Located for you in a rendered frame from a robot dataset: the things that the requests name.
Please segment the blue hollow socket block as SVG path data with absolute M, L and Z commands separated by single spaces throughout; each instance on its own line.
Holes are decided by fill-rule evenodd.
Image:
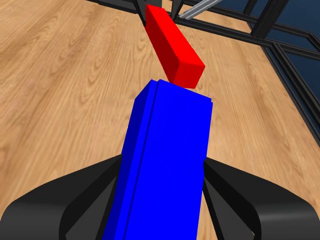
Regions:
M 213 103 L 164 80 L 135 98 L 101 240 L 196 240 Z

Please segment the thin red peg bar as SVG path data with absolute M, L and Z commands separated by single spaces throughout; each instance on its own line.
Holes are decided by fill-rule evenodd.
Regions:
M 196 88 L 205 64 L 164 8 L 146 5 L 145 30 L 168 81 Z

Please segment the silver aluminium bar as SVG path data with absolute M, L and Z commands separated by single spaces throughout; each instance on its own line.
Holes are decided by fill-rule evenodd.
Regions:
M 201 14 L 202 12 L 220 3 L 221 1 L 223 0 L 202 0 L 196 5 L 194 5 L 192 8 L 180 14 L 179 17 L 182 19 L 190 20 L 193 17 Z

